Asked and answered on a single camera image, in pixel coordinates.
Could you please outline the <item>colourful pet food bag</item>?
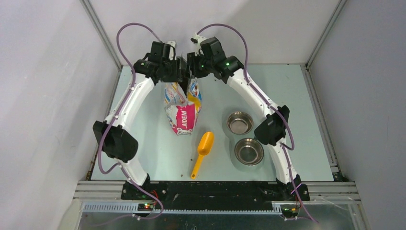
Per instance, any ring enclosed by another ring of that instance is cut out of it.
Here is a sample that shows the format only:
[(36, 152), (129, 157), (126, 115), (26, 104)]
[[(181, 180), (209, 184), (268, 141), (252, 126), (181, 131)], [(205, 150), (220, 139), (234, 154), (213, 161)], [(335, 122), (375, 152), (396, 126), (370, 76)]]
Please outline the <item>colourful pet food bag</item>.
[(177, 82), (166, 83), (164, 109), (176, 135), (190, 135), (202, 108), (202, 95), (196, 78), (189, 80), (186, 90)]

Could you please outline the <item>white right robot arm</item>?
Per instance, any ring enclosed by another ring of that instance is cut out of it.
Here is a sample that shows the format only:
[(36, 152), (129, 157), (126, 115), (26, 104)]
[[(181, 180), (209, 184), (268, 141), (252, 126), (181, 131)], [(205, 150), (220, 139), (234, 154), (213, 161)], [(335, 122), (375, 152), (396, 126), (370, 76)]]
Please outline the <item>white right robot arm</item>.
[(242, 62), (235, 56), (226, 56), (216, 37), (205, 38), (195, 34), (191, 38), (195, 52), (187, 55), (191, 75), (204, 78), (210, 74), (234, 89), (259, 116), (261, 123), (255, 128), (255, 138), (270, 150), (276, 169), (279, 196), (284, 200), (293, 199), (298, 189), (293, 183), (297, 172), (289, 151), (295, 145), (287, 146), (287, 138), (292, 138), (288, 125), (290, 109), (278, 106), (249, 76)]

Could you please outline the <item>yellow plastic scoop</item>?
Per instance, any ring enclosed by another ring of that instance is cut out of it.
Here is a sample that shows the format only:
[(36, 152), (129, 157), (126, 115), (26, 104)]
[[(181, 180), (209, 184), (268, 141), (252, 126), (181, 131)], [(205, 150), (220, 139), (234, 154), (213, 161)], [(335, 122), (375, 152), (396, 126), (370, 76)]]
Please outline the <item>yellow plastic scoop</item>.
[(198, 156), (190, 175), (190, 178), (192, 180), (195, 180), (197, 178), (203, 159), (210, 153), (213, 143), (214, 143), (214, 133), (205, 132), (197, 147)]

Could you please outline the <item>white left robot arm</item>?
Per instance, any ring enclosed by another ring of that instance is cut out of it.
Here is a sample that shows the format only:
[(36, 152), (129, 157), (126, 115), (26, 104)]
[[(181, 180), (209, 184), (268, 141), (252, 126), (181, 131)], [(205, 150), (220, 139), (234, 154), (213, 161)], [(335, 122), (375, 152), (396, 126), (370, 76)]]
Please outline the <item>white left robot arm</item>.
[(150, 52), (135, 62), (131, 71), (131, 81), (119, 103), (103, 121), (95, 121), (93, 132), (98, 154), (104, 152), (117, 162), (127, 180), (135, 183), (133, 194), (143, 200), (151, 195), (151, 186), (145, 183), (148, 173), (136, 157), (139, 143), (130, 128), (142, 103), (159, 82), (182, 81), (186, 61), (176, 56), (175, 41), (154, 41)]

